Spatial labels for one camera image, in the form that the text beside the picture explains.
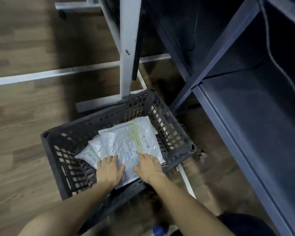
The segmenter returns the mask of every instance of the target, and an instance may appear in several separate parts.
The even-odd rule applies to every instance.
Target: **right hand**
[[[146,183],[150,184],[152,178],[165,176],[162,165],[156,157],[141,153],[138,153],[138,156],[139,165],[134,166],[133,170]]]

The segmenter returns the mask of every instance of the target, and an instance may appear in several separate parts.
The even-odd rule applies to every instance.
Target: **rack leg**
[[[130,94],[141,0],[120,0],[120,95]]]
[[[177,108],[185,101],[185,99],[192,92],[192,88],[197,86],[202,81],[202,79],[225,54],[225,52],[235,42],[240,34],[252,22],[259,11],[260,8],[258,0],[244,0],[235,15],[228,23],[227,27],[214,43],[203,63],[187,80],[185,86],[170,106],[170,110],[172,112],[175,112]]]

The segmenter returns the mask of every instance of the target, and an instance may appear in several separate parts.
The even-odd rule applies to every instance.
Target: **forearm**
[[[234,236],[203,204],[183,192],[165,174],[154,177],[150,184],[184,236]]]
[[[112,186],[103,182],[95,184],[34,218],[19,235],[75,235],[91,211],[111,190]]]

